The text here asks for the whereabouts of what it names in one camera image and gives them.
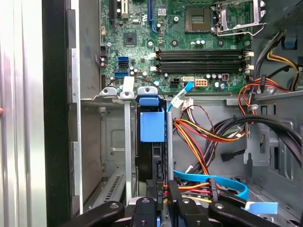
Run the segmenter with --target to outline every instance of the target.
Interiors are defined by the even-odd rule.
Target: capacitor
[[[160,31],[160,28],[161,28],[161,24],[157,24],[156,30]]]
[[[117,15],[118,15],[118,17],[121,16],[121,9],[117,9]]]
[[[153,46],[152,41],[149,41],[149,42],[147,43],[147,46],[148,46],[148,47],[152,47],[152,46]]]
[[[154,86],[156,86],[156,87],[157,87],[157,86],[159,86],[160,82],[159,82],[159,81],[157,81],[157,80],[155,80],[153,84],[154,84]]]

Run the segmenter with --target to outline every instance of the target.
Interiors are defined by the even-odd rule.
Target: white connector
[[[250,58],[250,57],[254,57],[254,56],[255,56],[254,52],[247,52],[247,53],[245,53],[245,57],[246,58]]]
[[[157,67],[156,66],[151,66],[150,71],[151,72],[156,72],[157,71]]]
[[[128,18],[128,0],[122,0],[121,16],[122,18]]]

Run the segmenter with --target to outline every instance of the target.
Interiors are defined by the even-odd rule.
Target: cable clip
[[[266,83],[266,75],[263,74],[262,77],[261,77],[261,83],[260,83],[260,91],[261,91],[261,93],[264,93],[265,83]]]
[[[248,112],[252,112],[254,110],[258,110],[259,106],[257,104],[253,104],[247,107]]]
[[[208,178],[206,182],[210,183],[210,190],[212,191],[212,200],[218,201],[217,183],[215,178]]]

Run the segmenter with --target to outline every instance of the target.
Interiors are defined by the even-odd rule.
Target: ventilation holes
[[[276,27],[287,27],[287,26],[303,26],[303,4],[300,4],[293,9],[285,17],[281,18],[276,24]]]
[[[120,179],[121,179],[121,176],[116,176],[116,179],[115,179],[113,185],[111,186],[111,188],[109,189],[109,192],[108,192],[107,196],[105,197],[104,202],[107,202],[110,200]]]

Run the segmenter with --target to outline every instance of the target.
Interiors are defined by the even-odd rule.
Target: pci slot
[[[109,0],[109,22],[112,27],[115,26],[116,20],[116,0]]]
[[[128,18],[128,0],[122,0],[122,3],[121,3],[121,16],[124,19]]]

